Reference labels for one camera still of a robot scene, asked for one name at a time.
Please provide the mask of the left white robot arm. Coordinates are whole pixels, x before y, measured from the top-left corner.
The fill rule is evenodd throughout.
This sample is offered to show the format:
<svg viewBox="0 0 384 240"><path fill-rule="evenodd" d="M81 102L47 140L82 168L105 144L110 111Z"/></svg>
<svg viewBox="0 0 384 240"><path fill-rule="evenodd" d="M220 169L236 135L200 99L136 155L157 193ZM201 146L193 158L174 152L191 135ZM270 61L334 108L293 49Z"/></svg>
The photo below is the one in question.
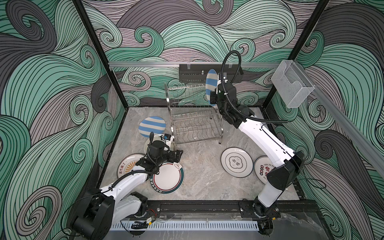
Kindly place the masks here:
<svg viewBox="0 0 384 240"><path fill-rule="evenodd" d="M150 141L147 152L140 155L130 172L103 188L89 189L78 200L70 222L70 229L76 236L102 240L110 228L125 217L144 216L148 199L134 189L159 174L164 164L180 162L184 152L172 149L171 145L171 142Z"/></svg>

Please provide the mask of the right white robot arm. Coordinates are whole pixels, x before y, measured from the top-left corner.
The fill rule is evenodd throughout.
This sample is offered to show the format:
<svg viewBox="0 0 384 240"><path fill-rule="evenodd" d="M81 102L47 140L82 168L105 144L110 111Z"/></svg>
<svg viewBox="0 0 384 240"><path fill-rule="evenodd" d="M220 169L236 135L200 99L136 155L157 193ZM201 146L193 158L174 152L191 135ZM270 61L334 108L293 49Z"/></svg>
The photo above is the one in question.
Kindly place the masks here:
<svg viewBox="0 0 384 240"><path fill-rule="evenodd" d="M272 161L274 169L267 174L267 183L254 200L256 215L264 217L276 210L276 201L298 176L304 165L303 152L295 152L275 137L263 120L245 105L239 105L237 90L229 82L219 81L210 94L211 104L216 104L224 120L247 135Z"/></svg>

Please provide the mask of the white plate cloud emblem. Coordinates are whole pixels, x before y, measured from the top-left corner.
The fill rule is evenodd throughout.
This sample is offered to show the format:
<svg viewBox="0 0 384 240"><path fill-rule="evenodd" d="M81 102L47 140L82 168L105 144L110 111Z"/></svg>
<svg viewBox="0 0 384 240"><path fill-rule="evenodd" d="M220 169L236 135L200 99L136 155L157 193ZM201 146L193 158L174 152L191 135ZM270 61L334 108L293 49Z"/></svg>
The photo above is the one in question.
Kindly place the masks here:
<svg viewBox="0 0 384 240"><path fill-rule="evenodd" d="M246 151L236 147L228 148L222 152L221 164L223 169L235 178L245 178L254 169L251 156Z"/></svg>

